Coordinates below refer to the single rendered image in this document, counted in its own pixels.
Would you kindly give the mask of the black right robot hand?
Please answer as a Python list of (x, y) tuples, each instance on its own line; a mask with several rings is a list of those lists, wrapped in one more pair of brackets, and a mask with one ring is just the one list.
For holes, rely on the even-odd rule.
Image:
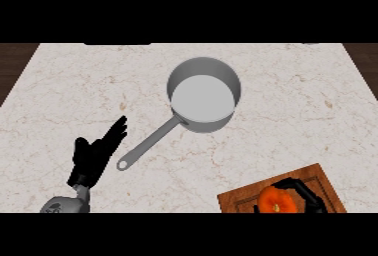
[[(305, 213), (326, 213), (326, 206), (322, 198), (314, 194), (307, 185), (299, 179), (285, 178), (280, 181), (274, 182), (270, 186), (274, 186), (277, 189), (282, 189), (288, 192), (288, 189), (294, 189), (301, 199), (304, 200), (304, 212)], [(261, 213), (254, 205), (254, 212)]]

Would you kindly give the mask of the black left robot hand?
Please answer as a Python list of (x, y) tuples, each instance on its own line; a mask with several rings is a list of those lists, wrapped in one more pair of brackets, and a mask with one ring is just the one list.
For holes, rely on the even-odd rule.
[(74, 168), (66, 184), (74, 187), (81, 185), (91, 188), (103, 174), (110, 156), (127, 136), (127, 117), (122, 116), (100, 139), (93, 143), (78, 137), (74, 143), (72, 163)]

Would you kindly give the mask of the orange squash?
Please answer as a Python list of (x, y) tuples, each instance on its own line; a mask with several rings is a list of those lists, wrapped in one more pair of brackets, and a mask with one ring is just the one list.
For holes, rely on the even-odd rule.
[(274, 186), (265, 187), (258, 195), (257, 207), (261, 213), (296, 213), (296, 204), (289, 193)]

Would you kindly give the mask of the brown wooden cutting board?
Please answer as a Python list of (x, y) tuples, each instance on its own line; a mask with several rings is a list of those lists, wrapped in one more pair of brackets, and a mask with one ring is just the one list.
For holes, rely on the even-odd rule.
[(304, 182), (308, 189), (322, 198), (329, 213), (347, 212), (319, 163), (218, 194), (217, 199), (221, 212), (252, 213), (260, 191), (288, 177), (299, 179)]

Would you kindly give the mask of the grey metal saucepan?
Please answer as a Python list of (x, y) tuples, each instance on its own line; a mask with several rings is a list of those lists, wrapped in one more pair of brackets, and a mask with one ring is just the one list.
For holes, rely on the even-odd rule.
[(196, 57), (174, 68), (167, 81), (172, 116), (134, 149), (119, 158), (125, 171), (171, 129), (181, 125), (195, 133), (211, 133), (229, 123), (240, 99), (240, 81), (232, 67), (209, 57)]

